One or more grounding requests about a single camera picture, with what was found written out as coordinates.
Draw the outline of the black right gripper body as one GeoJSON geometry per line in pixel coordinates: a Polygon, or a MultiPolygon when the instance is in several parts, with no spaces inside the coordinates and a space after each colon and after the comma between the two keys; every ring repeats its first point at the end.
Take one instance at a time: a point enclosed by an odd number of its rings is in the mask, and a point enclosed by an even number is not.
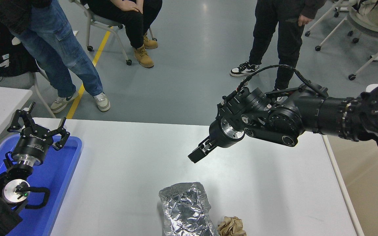
{"type": "Polygon", "coordinates": [[[209,128],[210,144],[228,148],[235,144],[235,130],[226,119],[215,120],[209,128]]]}

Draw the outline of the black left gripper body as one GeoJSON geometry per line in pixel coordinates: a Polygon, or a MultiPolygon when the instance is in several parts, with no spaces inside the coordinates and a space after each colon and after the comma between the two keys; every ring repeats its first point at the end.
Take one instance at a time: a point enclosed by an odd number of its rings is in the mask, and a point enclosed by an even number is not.
{"type": "Polygon", "coordinates": [[[52,144],[52,137],[44,136],[50,130],[45,127],[37,127],[37,132],[32,127],[23,128],[20,139],[12,151],[11,158],[18,162],[21,155],[35,157],[43,162],[52,144]]]}

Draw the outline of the person's hand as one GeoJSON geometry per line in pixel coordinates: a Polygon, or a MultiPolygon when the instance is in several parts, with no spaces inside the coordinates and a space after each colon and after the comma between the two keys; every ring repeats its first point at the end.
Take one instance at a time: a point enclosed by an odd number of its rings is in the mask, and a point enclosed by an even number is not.
{"type": "Polygon", "coordinates": [[[122,11],[136,11],[140,12],[141,14],[143,13],[143,9],[141,8],[141,6],[138,6],[138,4],[130,0],[120,0],[118,2],[118,7],[122,11]]]}
{"type": "Polygon", "coordinates": [[[305,25],[309,24],[311,21],[313,21],[313,18],[308,18],[308,17],[300,14],[300,16],[298,18],[298,26],[299,27],[305,26],[305,25]]]}

